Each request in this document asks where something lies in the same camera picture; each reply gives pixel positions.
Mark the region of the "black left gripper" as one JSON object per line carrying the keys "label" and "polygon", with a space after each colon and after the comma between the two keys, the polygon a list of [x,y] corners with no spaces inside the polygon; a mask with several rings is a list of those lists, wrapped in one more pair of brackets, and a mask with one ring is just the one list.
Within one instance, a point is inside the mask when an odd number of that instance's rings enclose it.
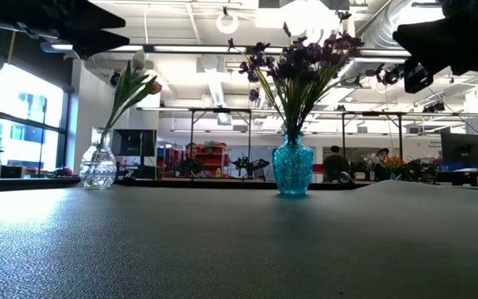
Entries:
{"label": "black left gripper", "polygon": [[82,32],[78,28],[124,26],[122,17],[89,0],[0,0],[0,29],[24,32],[33,39],[67,41],[79,58],[129,45],[129,39],[112,32]]}

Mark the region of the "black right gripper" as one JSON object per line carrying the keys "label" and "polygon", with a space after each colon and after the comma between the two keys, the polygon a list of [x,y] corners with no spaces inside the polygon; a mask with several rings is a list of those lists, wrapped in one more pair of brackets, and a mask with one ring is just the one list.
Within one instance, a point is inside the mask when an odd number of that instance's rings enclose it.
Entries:
{"label": "black right gripper", "polygon": [[[450,39],[448,65],[455,75],[478,72],[478,0],[437,0],[447,25]],[[404,90],[418,93],[433,83],[431,74],[421,62],[438,61],[437,33],[442,20],[402,24],[393,33],[393,40],[411,54],[403,64]]]}

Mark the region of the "salmon pink tulip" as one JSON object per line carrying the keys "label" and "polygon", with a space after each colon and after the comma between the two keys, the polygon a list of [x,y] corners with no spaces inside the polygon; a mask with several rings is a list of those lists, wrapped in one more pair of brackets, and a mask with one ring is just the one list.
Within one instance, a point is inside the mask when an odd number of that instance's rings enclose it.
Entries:
{"label": "salmon pink tulip", "polygon": [[143,79],[144,78],[140,78],[138,80],[132,80],[132,82],[130,83],[130,90],[128,92],[128,96],[129,96],[128,100],[119,109],[118,115],[115,117],[115,122],[130,107],[140,103],[140,101],[143,98],[145,98],[146,96],[149,96],[149,95],[158,94],[162,90],[161,84],[156,81],[156,76],[151,78],[149,81],[146,81],[146,82],[143,82]]}

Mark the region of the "clear glass vase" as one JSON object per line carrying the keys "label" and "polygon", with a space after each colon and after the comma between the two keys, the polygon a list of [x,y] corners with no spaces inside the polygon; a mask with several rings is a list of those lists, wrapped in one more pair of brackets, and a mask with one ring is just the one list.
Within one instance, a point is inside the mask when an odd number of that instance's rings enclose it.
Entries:
{"label": "clear glass vase", "polygon": [[111,150],[112,129],[93,127],[91,144],[83,154],[79,177],[85,189],[110,189],[116,178],[116,160]]}

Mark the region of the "blue glass vase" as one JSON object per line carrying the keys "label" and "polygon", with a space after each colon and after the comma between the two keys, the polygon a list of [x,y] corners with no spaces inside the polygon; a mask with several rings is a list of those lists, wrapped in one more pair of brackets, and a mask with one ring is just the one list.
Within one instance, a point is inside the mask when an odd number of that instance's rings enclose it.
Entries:
{"label": "blue glass vase", "polygon": [[272,151],[276,186],[285,196],[305,195],[312,179],[314,151],[302,145],[302,137],[302,132],[284,133],[284,144]]}

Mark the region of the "black monitor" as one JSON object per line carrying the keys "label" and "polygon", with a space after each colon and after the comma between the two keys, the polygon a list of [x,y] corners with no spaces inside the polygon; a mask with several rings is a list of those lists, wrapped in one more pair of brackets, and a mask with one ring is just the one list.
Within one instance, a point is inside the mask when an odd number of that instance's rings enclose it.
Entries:
{"label": "black monitor", "polygon": [[117,129],[113,132],[111,150],[115,156],[154,157],[156,130]]}
{"label": "black monitor", "polygon": [[478,136],[441,133],[441,155],[446,163],[478,163]]}

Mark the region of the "large window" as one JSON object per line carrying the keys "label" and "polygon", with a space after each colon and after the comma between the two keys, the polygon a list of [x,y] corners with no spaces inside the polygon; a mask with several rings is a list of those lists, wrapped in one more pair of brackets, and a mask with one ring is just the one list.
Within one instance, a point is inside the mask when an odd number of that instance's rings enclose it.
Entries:
{"label": "large window", "polygon": [[65,165],[68,93],[16,66],[0,69],[0,169],[27,178]]}

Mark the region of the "red storage shelf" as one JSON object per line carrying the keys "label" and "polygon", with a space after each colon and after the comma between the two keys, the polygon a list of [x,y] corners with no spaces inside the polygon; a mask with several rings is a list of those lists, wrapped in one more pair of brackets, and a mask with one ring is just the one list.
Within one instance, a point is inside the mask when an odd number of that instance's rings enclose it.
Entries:
{"label": "red storage shelf", "polygon": [[193,158],[202,166],[202,173],[209,178],[226,176],[230,164],[227,145],[221,142],[207,142],[193,146]]}

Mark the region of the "black table mat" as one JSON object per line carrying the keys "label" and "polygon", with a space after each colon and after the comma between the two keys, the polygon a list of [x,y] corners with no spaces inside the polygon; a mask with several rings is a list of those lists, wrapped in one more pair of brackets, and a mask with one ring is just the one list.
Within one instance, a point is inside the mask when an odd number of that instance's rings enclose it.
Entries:
{"label": "black table mat", "polygon": [[478,299],[478,190],[3,192],[0,298]]}

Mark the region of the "black ceiling light rail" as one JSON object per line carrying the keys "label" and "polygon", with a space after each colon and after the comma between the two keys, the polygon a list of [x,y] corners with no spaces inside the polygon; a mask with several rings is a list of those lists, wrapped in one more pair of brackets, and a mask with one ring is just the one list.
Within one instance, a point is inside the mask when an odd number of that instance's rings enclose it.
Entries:
{"label": "black ceiling light rail", "polygon": [[[47,53],[62,53],[73,50],[71,44],[51,44],[43,42],[41,49]],[[128,45],[117,47],[106,52],[109,53],[129,53],[136,51],[144,51],[145,53],[160,53],[160,54],[230,54],[236,55],[240,52],[247,53],[253,47],[239,47],[228,50],[228,46],[204,46],[204,45]],[[266,54],[281,54],[283,47],[267,47]],[[358,50],[357,56],[360,57],[386,57],[386,58],[408,58],[411,54],[405,50],[392,49],[367,49],[361,48]]]}

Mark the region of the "black station frame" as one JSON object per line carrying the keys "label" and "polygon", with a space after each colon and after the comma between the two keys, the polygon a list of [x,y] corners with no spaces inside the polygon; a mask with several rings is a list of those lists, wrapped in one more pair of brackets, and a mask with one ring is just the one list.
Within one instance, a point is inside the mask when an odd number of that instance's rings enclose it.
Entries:
{"label": "black station frame", "polygon": [[342,121],[342,155],[347,159],[346,152],[346,126],[351,122],[351,119],[346,119],[347,115],[362,116],[362,117],[375,117],[384,116],[387,120],[395,124],[398,128],[398,153],[403,156],[403,140],[402,140],[402,117],[404,112],[385,112],[385,111],[343,111],[341,114]]}
{"label": "black station frame", "polygon": [[194,125],[198,121],[195,119],[195,115],[198,112],[202,112],[201,116],[205,115],[207,112],[212,112],[213,114],[237,114],[240,117],[243,117],[244,114],[248,114],[248,120],[243,119],[244,122],[248,126],[248,151],[247,151],[247,162],[251,162],[251,121],[252,121],[252,110],[251,109],[244,109],[244,108],[227,108],[227,107],[209,107],[209,108],[202,108],[202,107],[158,107],[158,108],[141,108],[139,107],[138,110],[144,111],[157,111],[157,112],[165,112],[165,111],[172,111],[172,112],[185,112],[188,111],[191,114],[190,120],[190,152],[189,158],[191,160],[195,160],[195,156],[193,153],[193,137],[194,137]]}

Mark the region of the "black table frame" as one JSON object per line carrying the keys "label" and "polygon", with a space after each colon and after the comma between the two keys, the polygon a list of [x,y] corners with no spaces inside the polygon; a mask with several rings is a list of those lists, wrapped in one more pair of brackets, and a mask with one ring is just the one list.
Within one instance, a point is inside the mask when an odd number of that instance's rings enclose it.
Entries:
{"label": "black table frame", "polygon": [[[79,179],[0,179],[0,192],[31,189],[72,188],[80,183]],[[312,183],[308,190],[353,190],[369,186],[373,182],[353,181],[352,183]],[[114,185],[125,187],[170,188],[170,189],[274,189],[276,183],[255,179],[187,179],[168,178],[164,180],[123,179]]]}

